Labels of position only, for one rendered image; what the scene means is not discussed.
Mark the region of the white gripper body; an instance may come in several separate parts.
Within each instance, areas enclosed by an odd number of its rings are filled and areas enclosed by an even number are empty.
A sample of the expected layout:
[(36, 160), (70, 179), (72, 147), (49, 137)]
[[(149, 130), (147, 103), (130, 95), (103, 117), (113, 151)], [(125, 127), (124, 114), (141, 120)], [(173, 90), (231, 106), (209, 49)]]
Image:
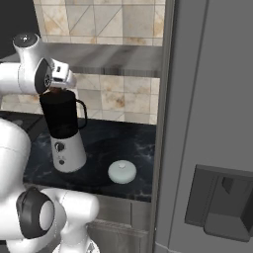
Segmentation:
[(54, 77), (51, 80), (51, 87), (62, 89), (73, 89), (76, 87), (76, 78), (72, 72), (70, 72), (65, 80)]

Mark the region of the grey drawer front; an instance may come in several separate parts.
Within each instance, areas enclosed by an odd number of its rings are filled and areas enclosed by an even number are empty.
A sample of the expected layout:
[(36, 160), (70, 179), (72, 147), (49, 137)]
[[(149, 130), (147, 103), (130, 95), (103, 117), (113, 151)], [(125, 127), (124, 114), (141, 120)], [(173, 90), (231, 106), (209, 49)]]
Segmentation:
[(119, 223), (138, 230), (149, 230), (151, 203), (97, 195), (100, 211), (97, 219)]

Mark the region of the black range hood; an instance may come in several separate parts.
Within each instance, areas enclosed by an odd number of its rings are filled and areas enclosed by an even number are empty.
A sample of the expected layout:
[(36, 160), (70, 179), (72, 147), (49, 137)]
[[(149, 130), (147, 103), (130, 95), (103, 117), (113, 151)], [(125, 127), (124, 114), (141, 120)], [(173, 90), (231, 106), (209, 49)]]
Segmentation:
[(0, 59), (15, 53), (13, 38), (21, 33), (40, 35), (33, 0), (0, 0)]

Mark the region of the grey fridge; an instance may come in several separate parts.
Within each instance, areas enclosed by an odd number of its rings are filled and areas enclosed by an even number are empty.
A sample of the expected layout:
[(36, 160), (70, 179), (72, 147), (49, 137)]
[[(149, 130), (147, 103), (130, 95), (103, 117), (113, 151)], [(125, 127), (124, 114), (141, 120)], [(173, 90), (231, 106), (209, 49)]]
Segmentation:
[(166, 0), (148, 253), (253, 253), (253, 0)]

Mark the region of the grey cupboard door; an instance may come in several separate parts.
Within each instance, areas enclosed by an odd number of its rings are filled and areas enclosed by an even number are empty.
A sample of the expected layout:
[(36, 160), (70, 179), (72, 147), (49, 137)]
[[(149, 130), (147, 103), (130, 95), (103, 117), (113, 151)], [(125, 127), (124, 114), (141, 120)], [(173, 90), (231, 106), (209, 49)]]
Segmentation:
[(122, 223), (96, 219), (88, 224), (101, 253), (147, 253), (148, 232)]

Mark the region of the grey metal shelf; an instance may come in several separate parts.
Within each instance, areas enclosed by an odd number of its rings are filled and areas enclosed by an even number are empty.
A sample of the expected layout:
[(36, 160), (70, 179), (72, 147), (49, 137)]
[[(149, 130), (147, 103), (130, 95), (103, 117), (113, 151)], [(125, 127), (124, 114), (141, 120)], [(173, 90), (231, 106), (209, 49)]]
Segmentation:
[(150, 78), (161, 75), (161, 46), (51, 42), (45, 46), (51, 58), (69, 65), (59, 67), (56, 63), (56, 81), (68, 80), (67, 71)]

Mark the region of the blender with white base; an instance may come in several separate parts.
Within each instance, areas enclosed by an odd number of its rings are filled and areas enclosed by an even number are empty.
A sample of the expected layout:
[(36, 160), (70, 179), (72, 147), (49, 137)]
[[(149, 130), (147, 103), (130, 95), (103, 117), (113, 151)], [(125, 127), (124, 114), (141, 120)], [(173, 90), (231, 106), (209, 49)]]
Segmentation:
[[(40, 95), (40, 103), (50, 134), (54, 168), (62, 173), (79, 170), (87, 160), (80, 134), (88, 122), (86, 105), (69, 90), (46, 92)], [(82, 126), (78, 125), (77, 103), (86, 116)]]

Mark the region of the pale round blender lid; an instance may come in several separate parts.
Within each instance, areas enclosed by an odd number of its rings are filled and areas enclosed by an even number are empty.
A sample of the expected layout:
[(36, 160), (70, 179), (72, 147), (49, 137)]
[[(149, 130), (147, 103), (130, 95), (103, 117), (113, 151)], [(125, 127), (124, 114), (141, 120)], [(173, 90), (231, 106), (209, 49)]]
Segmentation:
[(110, 165), (108, 175), (114, 183), (127, 184), (134, 180), (136, 167), (127, 160), (118, 160)]

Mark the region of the black hob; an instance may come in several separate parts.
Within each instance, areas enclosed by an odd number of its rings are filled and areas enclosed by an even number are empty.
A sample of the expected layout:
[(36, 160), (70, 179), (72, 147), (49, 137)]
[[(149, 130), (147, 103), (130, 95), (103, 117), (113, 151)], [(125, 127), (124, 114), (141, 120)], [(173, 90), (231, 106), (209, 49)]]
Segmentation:
[(0, 118), (22, 128), (31, 141), (34, 141), (46, 129), (44, 117), (39, 114), (0, 111)]

